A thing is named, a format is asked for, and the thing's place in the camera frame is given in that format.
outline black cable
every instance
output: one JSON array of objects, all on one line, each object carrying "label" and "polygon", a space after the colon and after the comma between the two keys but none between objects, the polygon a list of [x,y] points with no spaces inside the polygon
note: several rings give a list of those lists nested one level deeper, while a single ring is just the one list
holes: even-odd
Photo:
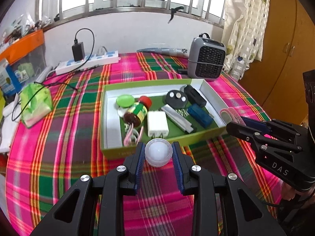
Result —
[{"label": "black cable", "polygon": [[[301,200],[301,201],[298,201],[297,203],[295,203],[295,205],[293,206],[293,209],[298,209],[298,208],[302,207],[307,201],[309,201],[314,196],[314,194],[315,194],[315,188],[314,188],[314,190],[310,196],[308,196],[304,200]],[[261,202],[267,206],[271,206],[271,207],[275,207],[275,208],[284,208],[285,207],[285,205],[272,204],[272,203],[266,202],[264,200],[261,200]]]},{"label": "black cable", "polygon": [[[28,102],[26,103],[26,105],[23,107],[23,109],[21,110],[21,112],[19,113],[19,115],[18,115],[15,119],[13,119],[13,113],[14,113],[14,111],[15,111],[15,109],[17,108],[17,106],[18,106],[19,103],[17,103],[17,104],[15,105],[15,107],[13,108],[12,117],[11,117],[12,121],[15,121],[16,119],[18,119],[18,118],[21,116],[21,114],[24,112],[24,110],[26,109],[26,107],[28,106],[28,104],[32,101],[32,99],[36,96],[36,94],[39,93],[43,88],[46,88],[46,87],[50,88],[50,87],[53,87],[53,86],[57,86],[57,85],[62,85],[62,84],[64,84],[64,85],[69,86],[70,88],[72,88],[72,89],[75,90],[75,91],[79,91],[77,88],[71,86],[70,84],[65,83],[65,81],[67,81],[69,78],[71,78],[71,77],[74,76],[75,74],[81,72],[79,69],[80,69],[81,67],[83,67],[83,66],[90,60],[90,58],[92,57],[93,50],[94,50],[94,45],[95,45],[95,36],[94,36],[94,33],[93,33],[93,31],[92,31],[91,29],[89,29],[89,28],[81,28],[81,29],[79,29],[79,30],[76,32],[76,34],[75,34],[75,40],[74,40],[74,42],[75,42],[75,43],[78,43],[77,34],[78,34],[81,30],[89,30],[89,31],[92,33],[92,36],[93,36],[92,51],[91,51],[91,54],[90,54],[90,56],[88,57],[88,59],[87,59],[82,65],[78,66],[77,68],[75,68],[75,69],[73,69],[73,70],[71,70],[71,71],[69,71],[69,72],[66,72],[66,73],[63,73],[63,74],[60,74],[60,75],[55,75],[55,76],[52,76],[52,77],[49,78],[49,80],[50,80],[50,79],[52,79],[52,78],[59,77],[59,76],[61,76],[61,75],[67,75],[67,76],[66,76],[66,79],[64,80],[64,82],[53,82],[53,83],[49,83],[49,84],[34,82],[34,83],[38,83],[38,84],[43,85],[43,87],[40,88],[37,92],[35,92],[35,94],[28,100]],[[97,66],[91,67],[91,68],[89,68],[89,69],[87,69],[87,70],[83,70],[82,72],[92,70],[92,69],[94,69],[94,68],[96,68],[96,67],[97,67]]]},{"label": "black cable", "polygon": [[78,91],[77,88],[74,88],[73,86],[71,86],[70,84],[67,84],[67,83],[65,83],[65,82],[54,82],[54,83],[52,83],[52,84],[47,84],[47,85],[45,85],[45,84],[43,84],[43,83],[38,83],[38,84],[43,85],[43,86],[42,86],[38,91],[36,91],[36,92],[34,93],[34,95],[28,100],[28,102],[26,103],[26,105],[23,107],[23,109],[21,110],[21,112],[19,113],[19,115],[18,115],[15,119],[13,119],[14,111],[15,111],[15,109],[17,108],[17,106],[18,106],[19,104],[21,104],[21,102],[18,102],[18,103],[14,106],[13,111],[12,111],[12,116],[11,116],[11,120],[12,120],[12,121],[15,121],[16,119],[18,119],[18,118],[21,116],[21,114],[22,114],[22,113],[24,112],[24,110],[27,108],[28,104],[32,101],[32,99],[37,95],[37,93],[39,93],[39,92],[40,92],[42,89],[44,89],[44,88],[50,88],[50,87],[53,87],[53,86],[56,86],[56,85],[67,85],[67,86],[69,86],[70,88],[72,88],[73,90]]},{"label": "black cable", "polygon": [[91,29],[89,29],[89,28],[81,28],[81,29],[79,29],[79,30],[77,31],[77,33],[76,33],[76,35],[75,35],[75,38],[74,38],[75,41],[77,40],[77,34],[78,34],[81,30],[89,30],[89,31],[92,33],[92,35],[93,35],[93,46],[92,46],[92,51],[91,51],[90,56],[88,57],[88,59],[87,59],[82,65],[78,66],[77,68],[75,68],[75,69],[73,69],[73,70],[71,70],[71,71],[69,71],[69,72],[60,74],[60,75],[52,76],[52,77],[48,78],[48,80],[53,79],[53,78],[56,78],[56,77],[59,77],[59,76],[61,76],[61,75],[68,75],[68,74],[70,74],[70,73],[72,73],[72,72],[74,72],[74,71],[80,69],[80,68],[83,67],[83,66],[90,60],[90,58],[92,57],[93,50],[94,50],[94,45],[95,45],[95,36],[94,36],[94,33],[93,33],[93,31],[92,31]]}]

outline green bottle cap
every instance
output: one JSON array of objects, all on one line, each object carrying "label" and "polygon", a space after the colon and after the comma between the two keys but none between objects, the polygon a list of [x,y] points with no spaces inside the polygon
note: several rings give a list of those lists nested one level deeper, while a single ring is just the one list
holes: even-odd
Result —
[{"label": "green bottle cap", "polygon": [[134,97],[128,94],[120,95],[116,99],[116,103],[120,107],[127,108],[134,104]]}]

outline curtain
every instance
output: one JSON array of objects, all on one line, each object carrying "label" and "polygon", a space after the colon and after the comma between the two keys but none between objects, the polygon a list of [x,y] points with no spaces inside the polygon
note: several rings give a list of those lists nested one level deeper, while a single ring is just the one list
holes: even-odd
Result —
[{"label": "curtain", "polygon": [[222,43],[223,69],[234,79],[243,77],[254,59],[261,61],[270,0],[226,0]]}]

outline blue case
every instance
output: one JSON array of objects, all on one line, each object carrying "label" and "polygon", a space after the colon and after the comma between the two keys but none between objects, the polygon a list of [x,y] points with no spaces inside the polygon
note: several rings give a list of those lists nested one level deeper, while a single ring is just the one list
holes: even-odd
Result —
[{"label": "blue case", "polygon": [[188,107],[187,112],[204,128],[207,128],[213,122],[210,115],[202,110],[197,104]]}]

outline gray heater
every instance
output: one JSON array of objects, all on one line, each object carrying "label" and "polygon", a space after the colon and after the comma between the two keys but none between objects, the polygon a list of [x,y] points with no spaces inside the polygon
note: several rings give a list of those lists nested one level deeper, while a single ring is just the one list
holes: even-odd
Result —
[{"label": "gray heater", "polygon": [[226,55],[223,43],[210,39],[207,33],[193,40],[188,58],[190,78],[214,81],[219,78]]}]

